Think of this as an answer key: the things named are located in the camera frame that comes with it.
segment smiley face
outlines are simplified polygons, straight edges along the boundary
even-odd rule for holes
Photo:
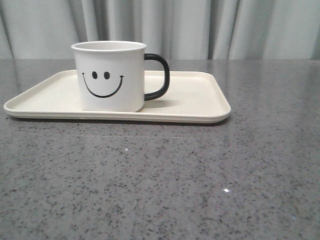
[[[99,79],[98,73],[97,73],[96,71],[93,71],[93,72],[91,73],[91,76],[92,76],[92,78],[93,78],[94,80],[98,80],[98,79]],[[85,78],[85,73],[84,73],[84,72],[82,73],[82,77],[83,77],[83,80],[84,80],[84,84],[85,84],[85,86],[86,86],[86,89],[88,89],[89,93],[91,93],[93,96],[95,96],[95,97],[97,97],[97,98],[103,98],[103,99],[104,99],[104,98],[109,98],[109,97],[115,95],[115,94],[119,91],[119,89],[120,89],[120,87],[121,87],[121,85],[122,85],[122,80],[123,80],[123,77],[124,77],[124,76],[122,76],[122,75],[119,76],[119,77],[120,77],[120,83],[119,83],[117,89],[114,90],[113,92],[109,93],[109,94],[106,94],[106,95],[99,95],[99,94],[96,94],[96,93],[92,92],[92,91],[90,90],[90,88],[88,87],[88,84],[87,84],[87,82],[86,82],[86,78]],[[110,73],[109,73],[108,71],[105,71],[105,72],[103,73],[103,77],[104,77],[105,80],[108,80],[108,79],[110,78]]]

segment countertop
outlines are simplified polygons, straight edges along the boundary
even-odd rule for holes
[[[320,239],[320,61],[169,66],[213,74],[230,116],[177,124],[0,111],[0,239]],[[70,69],[72,59],[0,60],[2,106]]]

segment curtain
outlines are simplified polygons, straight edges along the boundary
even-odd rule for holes
[[[1,59],[72,59],[77,42],[167,59],[318,59],[320,0],[0,0]]]

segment black mug handle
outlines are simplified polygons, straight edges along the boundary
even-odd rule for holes
[[[145,53],[144,60],[158,61],[162,64],[163,69],[164,69],[164,84],[163,84],[162,88],[160,88],[158,91],[146,93],[144,95],[144,100],[149,101],[149,100],[160,98],[167,92],[167,90],[169,88],[169,84],[170,84],[170,70],[169,70],[169,66],[168,66],[167,61],[158,54]]]

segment smiley face eye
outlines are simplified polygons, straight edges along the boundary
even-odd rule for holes
[[[104,72],[104,78],[109,79],[110,78],[110,73],[108,71]]]
[[[98,78],[98,74],[97,74],[95,71],[93,71],[93,72],[92,72],[92,77],[93,77],[94,79],[97,79],[97,78]]]

